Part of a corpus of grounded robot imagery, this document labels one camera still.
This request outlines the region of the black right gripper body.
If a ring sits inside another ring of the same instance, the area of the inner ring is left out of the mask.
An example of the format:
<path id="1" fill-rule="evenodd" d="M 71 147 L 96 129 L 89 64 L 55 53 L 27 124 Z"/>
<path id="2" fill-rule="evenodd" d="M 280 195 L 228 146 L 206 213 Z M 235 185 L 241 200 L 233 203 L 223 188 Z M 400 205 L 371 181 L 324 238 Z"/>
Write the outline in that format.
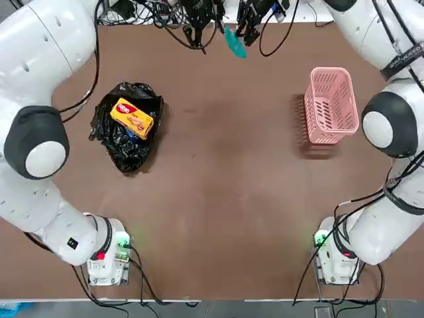
<path id="1" fill-rule="evenodd" d="M 238 3 L 237 23 L 258 24 L 273 5 L 273 0 L 240 0 Z"/>

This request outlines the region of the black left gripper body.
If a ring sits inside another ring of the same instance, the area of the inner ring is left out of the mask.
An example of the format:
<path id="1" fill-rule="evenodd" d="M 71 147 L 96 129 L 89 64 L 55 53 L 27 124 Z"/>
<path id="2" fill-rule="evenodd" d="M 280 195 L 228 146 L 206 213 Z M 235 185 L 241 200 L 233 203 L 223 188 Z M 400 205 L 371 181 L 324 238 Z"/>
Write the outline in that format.
<path id="1" fill-rule="evenodd" d="M 225 15 L 223 1 L 216 0 L 181 0 L 189 22 L 210 20 L 221 21 Z"/>

